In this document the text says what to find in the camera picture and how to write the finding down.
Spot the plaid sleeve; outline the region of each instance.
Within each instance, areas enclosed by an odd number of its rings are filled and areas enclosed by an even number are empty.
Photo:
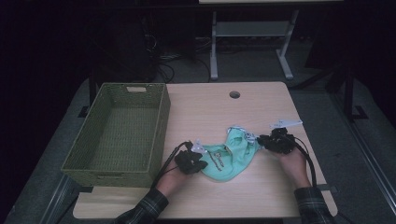
[[[169,202],[157,189],[151,189],[136,205],[117,217],[113,224],[154,223]]]
[[[319,189],[297,189],[294,191],[294,196],[297,200],[300,215],[304,224],[335,223]]]

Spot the person's left hand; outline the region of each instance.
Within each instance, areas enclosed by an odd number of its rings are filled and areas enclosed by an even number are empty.
[[[168,169],[166,171],[177,167],[175,160],[171,160],[168,165]],[[156,186],[156,189],[159,190],[166,198],[169,198],[170,195],[178,191],[184,183],[190,179],[192,175],[185,175],[182,173],[178,167],[173,169],[167,173],[165,173]]]

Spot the teal cloth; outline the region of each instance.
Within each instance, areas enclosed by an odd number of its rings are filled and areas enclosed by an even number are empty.
[[[257,141],[247,140],[247,132],[245,130],[232,127],[230,128],[225,144],[204,145],[207,153],[203,154],[201,161],[206,161],[207,166],[202,172],[218,181],[231,180],[248,167],[259,148],[260,145]],[[217,152],[221,155],[220,158],[224,167],[220,165],[218,158],[215,156]],[[221,171],[216,167],[209,153],[211,153],[213,160],[215,160]]]

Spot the green woven basket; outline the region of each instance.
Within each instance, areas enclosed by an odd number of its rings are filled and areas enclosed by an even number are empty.
[[[81,186],[147,188],[161,169],[165,84],[104,83],[62,171]]]

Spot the person's right hand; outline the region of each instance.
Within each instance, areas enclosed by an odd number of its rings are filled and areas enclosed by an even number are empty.
[[[306,159],[298,148],[294,148],[289,154],[272,152],[282,165],[283,171],[289,177],[297,189],[311,187],[306,173]]]

